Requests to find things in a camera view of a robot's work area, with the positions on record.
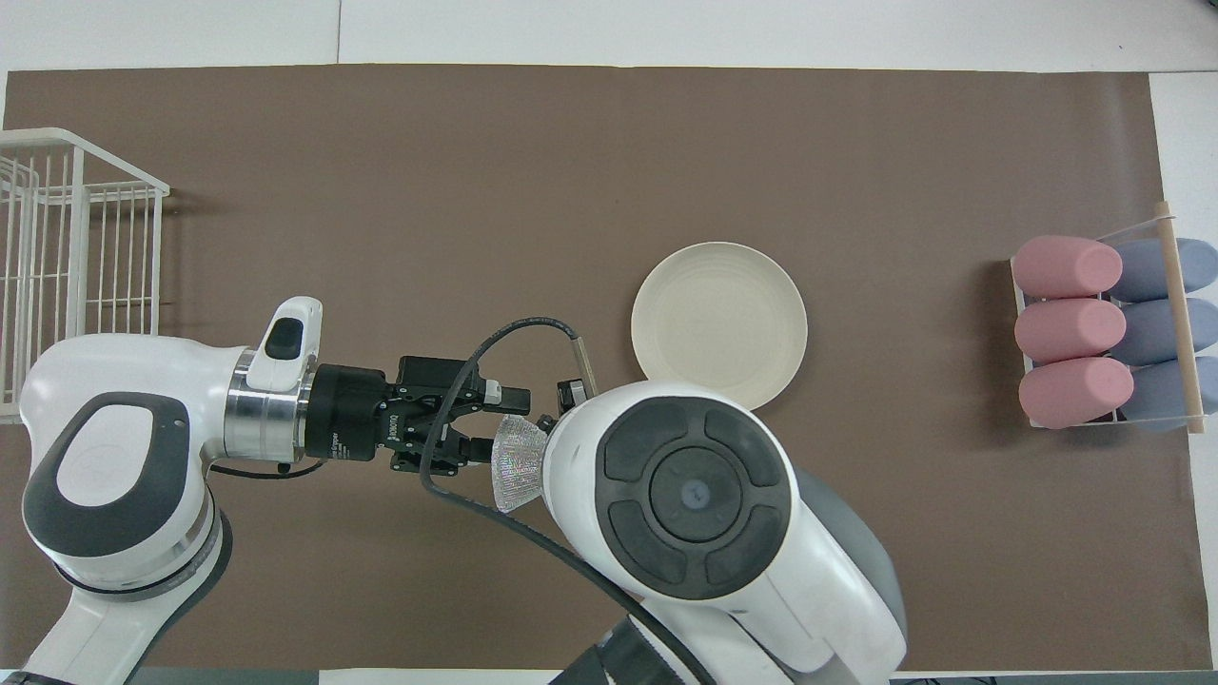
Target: round plate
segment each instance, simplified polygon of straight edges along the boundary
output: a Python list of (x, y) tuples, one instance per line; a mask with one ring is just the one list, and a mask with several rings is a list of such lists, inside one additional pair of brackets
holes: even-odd
[(808, 312), (770, 257), (736, 243), (699, 243), (652, 269), (635, 297), (630, 334), (647, 378), (695, 383), (755, 410), (799, 371)]

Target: thin black wire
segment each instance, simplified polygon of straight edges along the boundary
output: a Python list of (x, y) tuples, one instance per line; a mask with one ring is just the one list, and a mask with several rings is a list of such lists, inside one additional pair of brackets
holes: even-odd
[(669, 650), (672, 650), (672, 653), (676, 655), (687, 669), (689, 669), (698, 683), (702, 683), (703, 685), (714, 685), (715, 679), (706, 670), (706, 667), (704, 667), (702, 662), (693, 656), (689, 647), (678, 640), (676, 635), (674, 635), (666, 625), (660, 623), (659, 619), (652, 616), (650, 612), (643, 608), (638, 601), (626, 594), (625, 590), (619, 587), (611, 580), (605, 578), (604, 574), (593, 568), (592, 564), (577, 557), (574, 552), (559, 545), (554, 540), (551, 540), (546, 536), (546, 534), (530, 527), (523, 520), (515, 519), (499, 512), (498, 509), (493, 509), (456, 492), (445, 490), (443, 488), (436, 485), (436, 483), (431, 479), (431, 458), (435, 455), (435, 445), (440, 439), (440, 431), (443, 427), (443, 417), (447, 417), (448, 412), (452, 411), (453, 403), (457, 401), (457, 395), (460, 392), (460, 388), (464, 385), (465, 379), (469, 378), (470, 372), (474, 371), (474, 366), (477, 364), (479, 360), (482, 358), (482, 355), (485, 355), (487, 350), (490, 350), (496, 342), (502, 340), (509, 333), (530, 325), (548, 325), (561, 330), (571, 340), (579, 339), (579, 334), (575, 333), (575, 329), (558, 319), (548, 317), (529, 317), (504, 325), (499, 330), (496, 330), (490, 338), (484, 340), (477, 350), (474, 351), (474, 355), (465, 362), (465, 366), (460, 368), (460, 372), (457, 374), (457, 379), (453, 380), (453, 384), (448, 388), (448, 392), (445, 395), (443, 402), (440, 405), (438, 416), (441, 417), (441, 421), (436, 421), (431, 424), (431, 430), (428, 431), (428, 441), (423, 446), (423, 456), (419, 460), (419, 481), (423, 483), (423, 488), (432, 495), (505, 527), (508, 530), (524, 536), (530, 542), (546, 550), (560, 562), (575, 569), (580, 575), (599, 587), (613, 601), (618, 602), (618, 605), (630, 613), (630, 616), (642, 623), (643, 626), (650, 630), (652, 634), (655, 635), (660, 642), (664, 642)]
[(228, 468), (224, 466), (212, 464), (212, 470), (216, 473), (223, 473), (224, 475), (235, 475), (238, 478), (252, 478), (255, 480), (286, 480), (289, 478), (300, 478), (302, 475), (308, 475), (314, 470), (325, 466), (326, 460), (318, 460), (315, 464), (302, 468), (300, 470), (291, 470), (287, 473), (259, 473), (256, 470), (241, 470), (239, 468)]

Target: white tile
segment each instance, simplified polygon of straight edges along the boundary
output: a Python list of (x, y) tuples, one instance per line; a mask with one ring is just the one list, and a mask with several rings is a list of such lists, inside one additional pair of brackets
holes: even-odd
[[(1151, 74), (1163, 196), (1180, 235), (1218, 245), (1218, 73)], [(1218, 301), (1218, 284), (1194, 294)], [(1211, 349), (1208, 353), (1218, 353)], [(1209, 644), (1218, 663), (1218, 419), (1189, 436), (1201, 570), (1209, 600)]]
[(337, 27), (339, 0), (0, 0), (0, 74), (330, 63)]
[(345, 0), (342, 62), (1218, 69), (1177, 0)]

